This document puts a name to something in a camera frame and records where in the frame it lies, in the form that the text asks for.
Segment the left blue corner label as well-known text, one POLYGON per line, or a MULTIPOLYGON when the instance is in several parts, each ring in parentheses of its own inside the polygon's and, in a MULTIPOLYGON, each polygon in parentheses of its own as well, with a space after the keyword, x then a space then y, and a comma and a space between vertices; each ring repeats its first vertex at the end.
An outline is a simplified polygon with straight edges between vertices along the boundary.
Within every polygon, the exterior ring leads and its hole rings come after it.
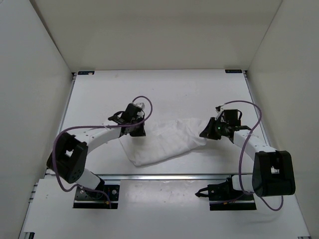
POLYGON ((78 71, 77 75, 94 75, 95 71, 78 71))

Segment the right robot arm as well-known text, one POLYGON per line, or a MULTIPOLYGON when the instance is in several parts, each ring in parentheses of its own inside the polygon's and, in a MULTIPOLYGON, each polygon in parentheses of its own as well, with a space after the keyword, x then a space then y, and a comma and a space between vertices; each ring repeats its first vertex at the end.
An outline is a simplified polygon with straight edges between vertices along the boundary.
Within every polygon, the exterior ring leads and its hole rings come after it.
POLYGON ((289 152, 276 150, 255 136, 248 126, 241 124, 238 110, 218 108, 217 112, 199 136, 212 140, 226 137, 254 163, 251 175, 231 177, 231 182, 223 187, 225 197, 236 199, 242 190, 259 197, 294 194, 296 184, 289 152))

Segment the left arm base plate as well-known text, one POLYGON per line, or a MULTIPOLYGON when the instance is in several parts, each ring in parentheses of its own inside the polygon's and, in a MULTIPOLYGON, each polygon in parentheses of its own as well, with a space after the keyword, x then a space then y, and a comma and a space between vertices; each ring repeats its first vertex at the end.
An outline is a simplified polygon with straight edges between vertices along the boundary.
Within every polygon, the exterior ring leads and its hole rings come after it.
POLYGON ((74 209, 112 209, 118 208, 120 182, 105 182, 103 191, 108 195, 108 198, 103 193, 96 193, 84 190, 77 187, 75 191, 73 208, 74 209))

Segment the blue corner label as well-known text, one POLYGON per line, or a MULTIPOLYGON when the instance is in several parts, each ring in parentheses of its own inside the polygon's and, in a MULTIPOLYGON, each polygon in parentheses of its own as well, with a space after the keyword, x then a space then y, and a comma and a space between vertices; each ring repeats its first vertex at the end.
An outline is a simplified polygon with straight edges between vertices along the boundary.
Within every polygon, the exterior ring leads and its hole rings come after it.
POLYGON ((225 69, 226 74, 242 74, 240 69, 225 69))
POLYGON ((95 71, 78 71, 77 75, 94 75, 95 71))

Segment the right blue corner label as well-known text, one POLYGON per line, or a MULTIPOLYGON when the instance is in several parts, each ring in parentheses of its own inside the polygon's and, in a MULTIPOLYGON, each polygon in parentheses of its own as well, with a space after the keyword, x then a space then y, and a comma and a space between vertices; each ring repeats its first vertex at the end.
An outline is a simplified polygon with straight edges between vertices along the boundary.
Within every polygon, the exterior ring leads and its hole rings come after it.
POLYGON ((225 69, 226 74, 242 74, 240 69, 225 69))

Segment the white pleated skirt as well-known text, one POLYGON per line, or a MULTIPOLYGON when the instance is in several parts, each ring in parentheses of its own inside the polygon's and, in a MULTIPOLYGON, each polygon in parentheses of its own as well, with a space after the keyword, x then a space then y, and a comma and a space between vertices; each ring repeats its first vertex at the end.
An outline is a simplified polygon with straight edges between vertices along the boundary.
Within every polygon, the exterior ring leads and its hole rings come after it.
POLYGON ((146 136, 120 138, 122 148, 136 167, 158 164, 205 146, 200 133, 208 120, 198 118, 155 121, 145 125, 146 136))

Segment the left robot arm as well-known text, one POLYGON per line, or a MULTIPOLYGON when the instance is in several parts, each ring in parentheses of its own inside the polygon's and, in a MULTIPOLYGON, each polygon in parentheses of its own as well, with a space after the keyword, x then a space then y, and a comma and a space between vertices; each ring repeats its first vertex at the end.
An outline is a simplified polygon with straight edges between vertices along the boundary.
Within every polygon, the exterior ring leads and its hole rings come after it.
POLYGON ((46 163, 47 168, 56 173, 59 186, 65 192, 62 180, 73 184, 73 188, 81 187, 92 198, 99 198, 104 194, 104 181, 85 168, 86 159, 90 152, 111 140, 124 135, 131 137, 145 136, 145 104, 129 103, 125 111, 119 111, 108 118, 116 125, 87 126, 83 133, 70 134, 77 129, 74 126, 62 131, 55 139, 52 153, 46 163))

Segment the aluminium table rail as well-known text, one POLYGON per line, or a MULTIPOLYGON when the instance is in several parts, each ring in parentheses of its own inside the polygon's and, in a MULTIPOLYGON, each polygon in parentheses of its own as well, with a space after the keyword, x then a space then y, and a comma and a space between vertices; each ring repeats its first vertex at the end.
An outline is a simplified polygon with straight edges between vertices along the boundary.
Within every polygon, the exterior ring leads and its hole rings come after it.
POLYGON ((224 180, 227 174, 104 174, 104 180, 224 180))

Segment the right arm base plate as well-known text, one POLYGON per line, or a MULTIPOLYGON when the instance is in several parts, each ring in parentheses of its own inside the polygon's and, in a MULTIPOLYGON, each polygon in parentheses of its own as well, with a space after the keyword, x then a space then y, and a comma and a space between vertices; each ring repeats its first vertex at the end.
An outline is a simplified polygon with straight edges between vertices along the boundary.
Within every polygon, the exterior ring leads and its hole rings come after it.
POLYGON ((208 184, 199 189, 195 196, 209 200, 210 211, 254 211, 257 210, 254 196, 246 195, 233 186, 234 176, 228 176, 225 181, 208 184))

